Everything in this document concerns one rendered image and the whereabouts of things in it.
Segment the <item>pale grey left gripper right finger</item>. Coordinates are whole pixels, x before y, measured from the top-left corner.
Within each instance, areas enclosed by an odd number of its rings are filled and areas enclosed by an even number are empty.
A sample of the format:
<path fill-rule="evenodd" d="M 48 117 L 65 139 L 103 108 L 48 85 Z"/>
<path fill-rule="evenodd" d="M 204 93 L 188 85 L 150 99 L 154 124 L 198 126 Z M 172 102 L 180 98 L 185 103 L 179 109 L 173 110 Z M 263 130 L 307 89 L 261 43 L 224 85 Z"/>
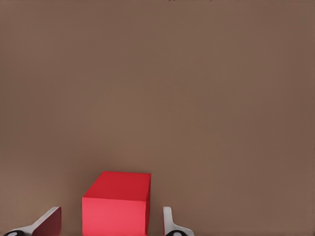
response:
<path fill-rule="evenodd" d="M 191 229 L 174 223 L 172 209 L 169 206 L 163 207 L 163 236 L 193 236 Z"/>

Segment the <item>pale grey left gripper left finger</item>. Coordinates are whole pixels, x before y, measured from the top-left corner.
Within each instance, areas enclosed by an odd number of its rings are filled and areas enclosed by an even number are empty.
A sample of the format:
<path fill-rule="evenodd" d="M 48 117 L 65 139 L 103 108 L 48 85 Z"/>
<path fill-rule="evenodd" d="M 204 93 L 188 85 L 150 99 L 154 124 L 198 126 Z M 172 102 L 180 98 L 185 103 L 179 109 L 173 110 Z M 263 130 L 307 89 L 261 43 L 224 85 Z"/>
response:
<path fill-rule="evenodd" d="M 62 230 L 62 208 L 52 207 L 29 226 L 13 229 L 2 236 L 60 236 Z"/>

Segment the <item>red wooden cube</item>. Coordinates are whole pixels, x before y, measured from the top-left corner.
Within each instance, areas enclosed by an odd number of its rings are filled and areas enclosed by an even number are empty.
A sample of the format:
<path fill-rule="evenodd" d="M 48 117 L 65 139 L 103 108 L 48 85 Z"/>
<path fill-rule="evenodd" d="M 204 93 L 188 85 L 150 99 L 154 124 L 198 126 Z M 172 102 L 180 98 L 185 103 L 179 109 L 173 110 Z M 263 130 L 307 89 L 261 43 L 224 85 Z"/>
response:
<path fill-rule="evenodd" d="M 83 236 L 147 236 L 151 174 L 104 171 L 82 197 Z"/>

